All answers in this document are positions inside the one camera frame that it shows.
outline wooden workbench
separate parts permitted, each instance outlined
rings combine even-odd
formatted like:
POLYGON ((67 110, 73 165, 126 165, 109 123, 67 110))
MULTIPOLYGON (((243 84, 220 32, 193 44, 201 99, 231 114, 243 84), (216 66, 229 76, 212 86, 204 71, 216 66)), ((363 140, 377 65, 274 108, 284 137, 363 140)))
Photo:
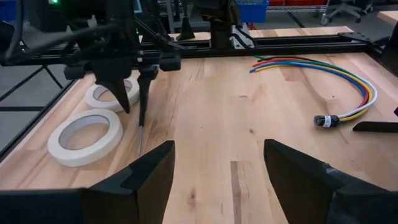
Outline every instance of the wooden workbench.
POLYGON ((396 25, 398 21, 398 11, 384 11, 379 12, 377 15, 378 18, 391 23, 392 25, 396 25))
MULTIPOLYGON (((256 30, 256 36, 319 35, 346 27, 256 30)), ((197 34, 208 38, 207 33, 197 34)), ((301 68, 249 74, 253 57, 183 60, 181 71, 160 72, 150 90, 143 152, 176 142, 174 184, 164 223, 286 223, 262 156, 265 139, 330 163, 353 176, 398 190, 396 134, 354 133, 361 120, 398 121, 398 78, 363 53, 306 55, 334 63, 375 84, 369 112, 335 129, 315 128, 318 114, 341 114, 361 102, 353 85, 335 75, 301 68)), ((79 168, 58 164, 47 139, 65 119, 87 110, 93 77, 77 82, 0 164, 0 189, 89 187, 136 157, 138 104, 119 113, 124 136, 112 153, 79 168)), ((76 139, 98 134, 91 130, 76 139)))

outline white tape roll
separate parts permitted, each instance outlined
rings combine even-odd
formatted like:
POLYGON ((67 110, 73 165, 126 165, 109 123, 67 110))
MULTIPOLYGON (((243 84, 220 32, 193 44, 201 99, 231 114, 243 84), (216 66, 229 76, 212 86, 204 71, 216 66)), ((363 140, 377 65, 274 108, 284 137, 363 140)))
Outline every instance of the white tape roll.
MULTIPOLYGON (((130 88, 127 93, 130 106, 136 103, 139 99, 139 86, 137 80, 125 80, 124 85, 130 88)), ((85 101, 91 108, 108 109, 114 112, 122 111, 123 108, 117 100, 114 101, 101 101, 99 100, 101 94, 108 89, 101 85, 93 85, 90 87, 85 95, 85 101)))
POLYGON ((122 135, 123 127, 116 113, 110 110, 93 109, 64 121, 50 135, 47 147, 49 153, 62 165, 78 167, 106 156, 118 145, 122 135), (109 125, 108 132, 99 141, 83 149, 66 149, 67 142, 74 133, 96 123, 109 125))

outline chair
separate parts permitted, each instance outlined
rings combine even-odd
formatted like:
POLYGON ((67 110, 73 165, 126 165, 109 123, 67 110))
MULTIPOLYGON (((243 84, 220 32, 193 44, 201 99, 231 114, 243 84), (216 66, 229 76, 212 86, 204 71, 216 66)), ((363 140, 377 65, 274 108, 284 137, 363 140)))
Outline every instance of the chair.
POLYGON ((329 6, 328 9, 334 9, 330 14, 324 14, 321 20, 321 25, 327 25, 331 22, 332 17, 338 15, 342 12, 347 12, 348 14, 353 15, 356 20, 355 22, 361 22, 361 11, 363 10, 361 7, 354 6, 358 3, 361 4, 363 0, 341 0, 340 4, 329 6))

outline black aluminum frame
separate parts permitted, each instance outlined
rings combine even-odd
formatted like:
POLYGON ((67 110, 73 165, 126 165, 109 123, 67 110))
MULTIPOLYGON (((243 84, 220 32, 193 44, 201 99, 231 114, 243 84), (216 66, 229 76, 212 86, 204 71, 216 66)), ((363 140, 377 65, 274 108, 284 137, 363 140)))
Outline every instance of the black aluminum frame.
MULTIPOLYGON (((382 55, 380 44, 371 42, 363 35, 355 32, 337 35, 311 35, 297 37, 265 37, 255 38, 256 49, 219 50, 210 47, 209 40, 181 41, 178 44, 196 49, 180 51, 181 58, 205 57, 241 57, 250 55, 295 55, 295 54, 338 54, 364 52, 379 62, 382 55)), ((142 43, 144 63, 158 64, 161 51, 156 45, 142 43)), ((71 49, 69 56, 76 49, 71 49)), ((50 65, 62 63, 60 59, 62 49, 49 50, 45 55, 32 57, 30 60, 15 65, 50 65)), ((75 80, 65 86, 62 91, 30 122, 4 149, 0 152, 0 162, 20 143, 30 130, 47 114, 58 100, 73 86, 75 80)))

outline cable connector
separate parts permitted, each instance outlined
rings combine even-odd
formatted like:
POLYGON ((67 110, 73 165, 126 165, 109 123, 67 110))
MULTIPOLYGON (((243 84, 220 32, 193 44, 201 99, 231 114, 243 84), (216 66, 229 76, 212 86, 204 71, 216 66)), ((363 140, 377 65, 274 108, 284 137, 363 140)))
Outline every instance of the cable connector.
POLYGON ((313 118, 313 123, 319 127, 331 128, 337 127, 340 119, 336 115, 318 115, 313 118))

